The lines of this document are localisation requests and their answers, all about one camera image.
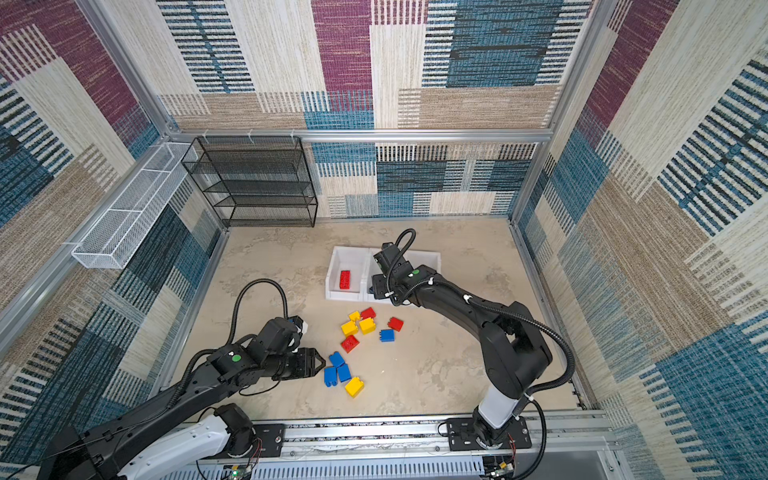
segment white plastic bin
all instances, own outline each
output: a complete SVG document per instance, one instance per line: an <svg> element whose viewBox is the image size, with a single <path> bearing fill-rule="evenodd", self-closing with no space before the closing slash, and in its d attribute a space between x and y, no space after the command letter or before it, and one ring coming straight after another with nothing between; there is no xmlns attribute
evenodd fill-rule
<svg viewBox="0 0 768 480"><path fill-rule="evenodd" d="M381 273L379 265L373 259L373 255L380 250L368 247L334 247L326 274L326 299L389 303L387 299L376 300L372 293L368 293L368 288L372 285L371 276ZM414 268L426 265L440 271L440 253L409 250L405 258ZM349 290L339 288L341 272L344 270L349 270Z"/></svg>

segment black wire mesh shelf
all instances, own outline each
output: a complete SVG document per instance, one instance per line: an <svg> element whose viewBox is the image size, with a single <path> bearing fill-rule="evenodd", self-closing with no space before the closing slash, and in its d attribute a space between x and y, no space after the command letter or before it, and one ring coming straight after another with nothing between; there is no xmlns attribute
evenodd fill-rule
<svg viewBox="0 0 768 480"><path fill-rule="evenodd" d="M317 195L300 139L198 137L190 150L196 155L184 168L227 227L315 226Z"/></svg>

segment white wire basket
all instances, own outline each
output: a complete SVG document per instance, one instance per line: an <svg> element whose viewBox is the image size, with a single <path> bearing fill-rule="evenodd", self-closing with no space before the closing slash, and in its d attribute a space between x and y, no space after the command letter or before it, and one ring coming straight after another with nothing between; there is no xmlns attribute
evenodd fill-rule
<svg viewBox="0 0 768 480"><path fill-rule="evenodd" d="M185 154L190 157L187 161L197 159L189 144L165 143L158 148L72 256L85 268L125 268L187 175L181 165Z"/></svg>

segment beige table surface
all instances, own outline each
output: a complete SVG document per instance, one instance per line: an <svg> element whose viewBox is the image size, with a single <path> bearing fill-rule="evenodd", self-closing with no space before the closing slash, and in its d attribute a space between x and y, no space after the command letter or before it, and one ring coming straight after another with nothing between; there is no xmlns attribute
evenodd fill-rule
<svg viewBox="0 0 768 480"><path fill-rule="evenodd" d="M231 230L220 265L189 336L174 381L192 355L216 348L227 338L234 300L249 280L268 277L286 291L290 315L309 324L301 345L315 347L326 359L340 351L353 376L365 388L350 398L342 386L328 388L323 374L285 381L254 397L233 396L253 419L306 419L370 415L419 415L471 412L490 384L483 370L480 344L445 317L414 306L394 307L325 299L325 277L335 245L380 247L405 228L418 236L413 250L442 255L442 274L462 288L500 303L519 301L534 318L541 311L525 275L514 241L503 219L318 223L314 228L248 228ZM372 306L377 326L387 328L391 316L405 326L394 343L381 343L378 329L360 340L351 353L340 347L339 328L347 315ZM280 297L268 284L252 287L240 306L237 334L258 333L264 323L281 316ZM550 342L554 361L541 380L559 376L562 364ZM247 392L269 388L265 379ZM575 409L577 398L566 385L536 398L543 409Z"/></svg>

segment patterned carpet wall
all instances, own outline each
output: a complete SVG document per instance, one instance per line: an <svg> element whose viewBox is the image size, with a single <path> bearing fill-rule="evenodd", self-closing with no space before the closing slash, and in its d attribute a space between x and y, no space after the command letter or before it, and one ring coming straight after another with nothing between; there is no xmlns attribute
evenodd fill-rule
<svg viewBox="0 0 768 480"><path fill-rule="evenodd" d="M539 128L592 0L104 0L183 129Z"/></svg>
<svg viewBox="0 0 768 480"><path fill-rule="evenodd" d="M320 218L506 215L536 144L304 144Z"/></svg>
<svg viewBox="0 0 768 480"><path fill-rule="evenodd" d="M768 478L768 2L620 0L520 222L636 478Z"/></svg>
<svg viewBox="0 0 768 480"><path fill-rule="evenodd" d="M157 136L74 0L0 0L0 310Z"/></svg>
<svg viewBox="0 0 768 480"><path fill-rule="evenodd" d="M219 236L187 179L124 270L75 267L0 362L0 478L147 399Z"/></svg>

